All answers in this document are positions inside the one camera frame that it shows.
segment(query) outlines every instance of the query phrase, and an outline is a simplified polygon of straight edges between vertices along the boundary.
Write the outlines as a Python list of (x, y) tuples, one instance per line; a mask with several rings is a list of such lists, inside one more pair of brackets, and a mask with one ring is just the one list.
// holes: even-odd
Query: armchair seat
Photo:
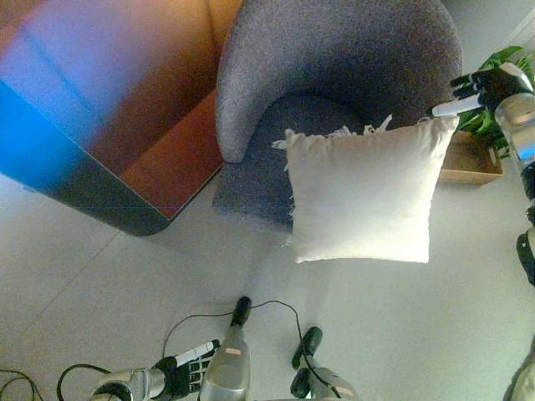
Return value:
[(343, 125), (351, 132), (364, 128), (351, 107), (324, 96), (297, 94), (276, 100), (258, 122), (242, 162), (222, 168), (213, 206), (222, 213), (240, 212), (291, 227), (286, 152), (273, 149), (273, 141), (283, 140), (286, 128), (326, 135)]

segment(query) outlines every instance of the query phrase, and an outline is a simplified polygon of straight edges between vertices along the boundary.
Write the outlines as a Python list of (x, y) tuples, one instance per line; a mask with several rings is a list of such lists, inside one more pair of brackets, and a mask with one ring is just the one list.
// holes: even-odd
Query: white floor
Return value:
[[(438, 185), (428, 265), (296, 265), (285, 235), (214, 213), (217, 178), (167, 230), (136, 238), (0, 177), (0, 367), (30, 374), (52, 401), (67, 366), (150, 366), (173, 322), (232, 310), (247, 294), (290, 302), (304, 327), (319, 325), (318, 360), (364, 401), (501, 400), (535, 329), (535, 288), (514, 246), (527, 200), (507, 168), (483, 187)], [(189, 321), (168, 349), (221, 338), (227, 324)], [(288, 398), (292, 313), (256, 309), (245, 333), (251, 400)], [(97, 377), (73, 372), (65, 399), (88, 398)], [(29, 391), (5, 396), (26, 401)]]

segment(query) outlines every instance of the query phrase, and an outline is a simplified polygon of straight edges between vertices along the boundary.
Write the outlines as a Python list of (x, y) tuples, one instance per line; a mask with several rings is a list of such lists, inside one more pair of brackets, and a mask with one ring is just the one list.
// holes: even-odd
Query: green plant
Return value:
[[(511, 60), (511, 56), (523, 51), (520, 46), (509, 46), (502, 51), (494, 53), (488, 60), (479, 68), (494, 69), (505, 62), (516, 64), (529, 78), (532, 84), (535, 84), (533, 71), (531, 69), (532, 54), (523, 54), (516, 61)], [(477, 109), (460, 113), (458, 131), (472, 132), (475, 136), (485, 138), (494, 144), (501, 151), (502, 157), (508, 156), (507, 141), (503, 136), (502, 131), (496, 121), (494, 115), (488, 109)]]

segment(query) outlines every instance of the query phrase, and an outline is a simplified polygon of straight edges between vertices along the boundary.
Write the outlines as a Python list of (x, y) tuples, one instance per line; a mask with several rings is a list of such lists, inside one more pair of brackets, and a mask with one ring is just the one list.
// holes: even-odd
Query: plant leaf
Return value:
[(481, 65), (479, 69), (489, 69), (502, 65), (510, 58), (514, 53), (523, 50), (522, 46), (509, 46), (500, 50), (499, 52), (491, 54), (491, 57), (487, 59), (485, 63)]

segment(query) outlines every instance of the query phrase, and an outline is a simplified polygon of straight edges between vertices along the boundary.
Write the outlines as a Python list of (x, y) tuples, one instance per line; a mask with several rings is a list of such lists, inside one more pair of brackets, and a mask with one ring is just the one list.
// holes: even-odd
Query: white pillow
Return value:
[(287, 129), (296, 262), (429, 261), (431, 198), (456, 116), (342, 138)]

